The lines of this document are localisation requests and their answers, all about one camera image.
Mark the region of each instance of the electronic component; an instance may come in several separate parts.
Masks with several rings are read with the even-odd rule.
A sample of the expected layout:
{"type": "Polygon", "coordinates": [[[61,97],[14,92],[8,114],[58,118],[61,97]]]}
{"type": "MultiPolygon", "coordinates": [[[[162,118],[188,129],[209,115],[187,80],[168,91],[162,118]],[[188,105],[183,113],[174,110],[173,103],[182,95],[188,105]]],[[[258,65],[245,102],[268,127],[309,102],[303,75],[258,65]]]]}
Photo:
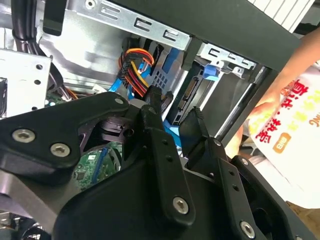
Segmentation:
{"type": "Polygon", "coordinates": [[[77,186],[85,190],[115,174],[120,170],[121,153],[122,145],[110,142],[106,148],[82,156],[73,174],[77,186]]]}
{"type": "Polygon", "coordinates": [[[203,81],[203,67],[197,62],[193,62],[192,68],[188,72],[185,80],[178,92],[175,100],[173,101],[172,107],[167,115],[167,120],[170,125],[179,126],[183,120],[182,116],[185,115],[186,110],[193,96],[197,92],[197,89],[203,81]]]}
{"type": "Polygon", "coordinates": [[[85,190],[92,185],[92,177],[95,172],[98,159],[102,150],[94,150],[81,157],[74,171],[76,183],[81,190],[85,190]]]}

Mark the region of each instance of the finger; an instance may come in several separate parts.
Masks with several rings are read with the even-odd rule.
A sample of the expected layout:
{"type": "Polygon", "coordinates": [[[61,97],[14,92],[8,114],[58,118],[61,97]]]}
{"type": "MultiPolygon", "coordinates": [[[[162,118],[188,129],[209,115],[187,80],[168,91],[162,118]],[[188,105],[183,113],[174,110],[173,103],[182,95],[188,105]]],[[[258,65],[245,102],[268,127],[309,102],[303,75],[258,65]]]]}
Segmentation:
{"type": "Polygon", "coordinates": [[[248,119],[255,118],[265,113],[273,113],[279,106],[279,103],[276,101],[265,102],[257,107],[255,107],[252,112],[249,114],[248,119]]]}

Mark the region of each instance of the hex bolt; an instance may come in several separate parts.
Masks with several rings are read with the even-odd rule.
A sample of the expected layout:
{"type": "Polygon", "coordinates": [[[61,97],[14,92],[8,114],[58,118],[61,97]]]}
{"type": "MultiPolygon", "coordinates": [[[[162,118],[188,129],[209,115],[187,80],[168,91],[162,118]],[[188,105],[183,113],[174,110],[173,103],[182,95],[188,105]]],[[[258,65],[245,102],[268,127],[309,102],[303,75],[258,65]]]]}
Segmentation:
{"type": "Polygon", "coordinates": [[[241,162],[244,164],[244,165],[249,165],[249,163],[248,163],[248,161],[247,160],[245,160],[244,158],[241,158],[241,162]]]}
{"type": "Polygon", "coordinates": [[[181,198],[179,196],[176,196],[173,199],[173,207],[180,214],[184,214],[185,215],[185,214],[187,214],[189,212],[189,206],[188,206],[187,202],[183,198],[181,198]]]}
{"type": "Polygon", "coordinates": [[[50,151],[56,157],[64,158],[70,154],[70,148],[64,143],[55,143],[50,147],[50,151]]]}
{"type": "Polygon", "coordinates": [[[252,226],[247,223],[246,221],[240,222],[240,227],[241,230],[244,232],[244,234],[249,238],[249,239],[254,239],[256,237],[256,233],[252,226]]]}
{"type": "Polygon", "coordinates": [[[118,104],[124,104],[124,101],[122,101],[120,98],[116,98],[115,101],[116,101],[118,104]]]}
{"type": "Polygon", "coordinates": [[[35,140],[36,135],[29,129],[17,129],[12,133],[12,138],[19,143],[28,144],[35,140]]]}
{"type": "Polygon", "coordinates": [[[150,108],[149,108],[149,111],[150,111],[151,113],[153,113],[153,114],[157,114],[157,113],[156,113],[156,110],[155,110],[153,107],[150,107],[150,108]]]}
{"type": "Polygon", "coordinates": [[[213,142],[214,142],[217,146],[221,146],[221,142],[219,142],[217,139],[214,139],[213,142]]]}

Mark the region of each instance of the black cable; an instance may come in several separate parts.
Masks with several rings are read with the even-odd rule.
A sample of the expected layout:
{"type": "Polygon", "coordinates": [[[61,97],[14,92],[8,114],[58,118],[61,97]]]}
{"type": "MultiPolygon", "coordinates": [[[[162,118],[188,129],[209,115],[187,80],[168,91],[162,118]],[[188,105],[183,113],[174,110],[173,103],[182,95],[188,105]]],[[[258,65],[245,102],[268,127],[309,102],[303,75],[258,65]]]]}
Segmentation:
{"type": "MultiPolygon", "coordinates": [[[[11,0],[12,34],[19,52],[46,56],[36,41],[37,0],[11,0]]],[[[48,91],[56,91],[64,83],[57,67],[51,63],[48,78],[48,91]]]]}

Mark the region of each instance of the slot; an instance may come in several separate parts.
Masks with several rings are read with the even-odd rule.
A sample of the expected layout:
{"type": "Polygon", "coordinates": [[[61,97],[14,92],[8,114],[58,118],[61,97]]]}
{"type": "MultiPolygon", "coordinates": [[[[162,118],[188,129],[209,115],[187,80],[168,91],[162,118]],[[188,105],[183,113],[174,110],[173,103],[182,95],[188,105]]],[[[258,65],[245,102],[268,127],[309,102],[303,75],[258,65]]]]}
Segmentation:
{"type": "Polygon", "coordinates": [[[197,85],[197,82],[199,81],[199,79],[197,77],[193,77],[192,80],[190,81],[188,87],[185,90],[184,96],[183,96],[183,100],[188,100],[193,89],[195,88],[195,86],[197,85]]]}

